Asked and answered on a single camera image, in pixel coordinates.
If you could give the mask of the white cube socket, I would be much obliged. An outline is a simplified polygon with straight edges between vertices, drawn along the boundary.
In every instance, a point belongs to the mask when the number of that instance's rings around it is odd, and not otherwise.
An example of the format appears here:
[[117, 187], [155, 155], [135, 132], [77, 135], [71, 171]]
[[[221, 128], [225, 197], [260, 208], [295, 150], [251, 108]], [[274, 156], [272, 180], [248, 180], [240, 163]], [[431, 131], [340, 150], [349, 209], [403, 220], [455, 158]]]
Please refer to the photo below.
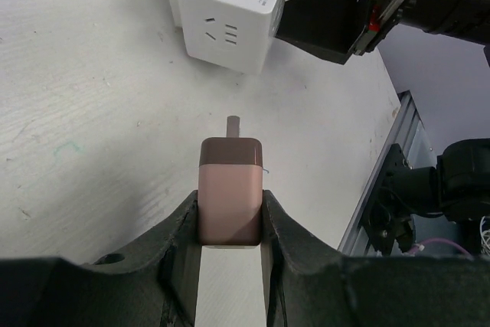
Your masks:
[[285, 0], [178, 0], [189, 56], [260, 74]]

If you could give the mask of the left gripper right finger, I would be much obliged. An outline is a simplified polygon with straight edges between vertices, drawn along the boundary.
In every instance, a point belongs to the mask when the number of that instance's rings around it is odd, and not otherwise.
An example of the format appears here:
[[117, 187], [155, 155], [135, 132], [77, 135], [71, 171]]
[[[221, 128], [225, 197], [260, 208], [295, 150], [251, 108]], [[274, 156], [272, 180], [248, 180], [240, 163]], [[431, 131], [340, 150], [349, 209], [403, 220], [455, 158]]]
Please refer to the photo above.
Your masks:
[[261, 263], [269, 326], [487, 326], [483, 257], [348, 257], [264, 191]]

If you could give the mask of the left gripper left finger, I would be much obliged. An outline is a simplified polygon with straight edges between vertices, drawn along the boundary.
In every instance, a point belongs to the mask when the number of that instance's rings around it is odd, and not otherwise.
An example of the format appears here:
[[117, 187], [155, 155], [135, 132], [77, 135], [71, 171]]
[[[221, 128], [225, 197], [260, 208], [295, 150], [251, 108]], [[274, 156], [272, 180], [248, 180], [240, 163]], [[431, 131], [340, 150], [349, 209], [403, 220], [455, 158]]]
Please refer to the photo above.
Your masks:
[[201, 246], [198, 193], [93, 264], [1, 261], [3, 326], [193, 326]]

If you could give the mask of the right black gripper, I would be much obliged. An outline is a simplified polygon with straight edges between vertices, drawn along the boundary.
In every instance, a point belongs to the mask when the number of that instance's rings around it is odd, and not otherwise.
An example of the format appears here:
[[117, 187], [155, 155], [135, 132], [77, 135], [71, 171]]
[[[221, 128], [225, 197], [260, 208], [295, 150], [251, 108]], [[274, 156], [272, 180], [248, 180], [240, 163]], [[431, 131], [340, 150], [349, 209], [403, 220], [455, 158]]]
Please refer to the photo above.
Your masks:
[[345, 64], [384, 39], [408, 0], [288, 0], [276, 38], [319, 59]]

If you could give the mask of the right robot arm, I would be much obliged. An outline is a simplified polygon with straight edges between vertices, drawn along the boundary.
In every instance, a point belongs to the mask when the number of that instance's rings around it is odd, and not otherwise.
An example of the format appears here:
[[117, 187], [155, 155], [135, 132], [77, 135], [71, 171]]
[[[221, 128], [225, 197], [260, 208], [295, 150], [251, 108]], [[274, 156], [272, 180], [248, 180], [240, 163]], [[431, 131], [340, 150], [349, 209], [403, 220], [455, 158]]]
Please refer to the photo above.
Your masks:
[[276, 36], [345, 64], [372, 52], [398, 24], [488, 46], [489, 0], [288, 0]]

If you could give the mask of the pink charger plug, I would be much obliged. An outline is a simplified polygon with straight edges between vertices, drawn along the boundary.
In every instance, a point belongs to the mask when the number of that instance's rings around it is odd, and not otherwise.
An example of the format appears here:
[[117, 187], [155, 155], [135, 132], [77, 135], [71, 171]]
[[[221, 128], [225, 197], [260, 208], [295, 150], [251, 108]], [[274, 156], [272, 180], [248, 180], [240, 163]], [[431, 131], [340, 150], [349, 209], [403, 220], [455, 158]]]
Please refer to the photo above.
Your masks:
[[255, 247], [261, 241], [263, 150], [240, 136], [240, 117], [228, 116], [226, 135], [201, 143], [198, 238], [206, 247]]

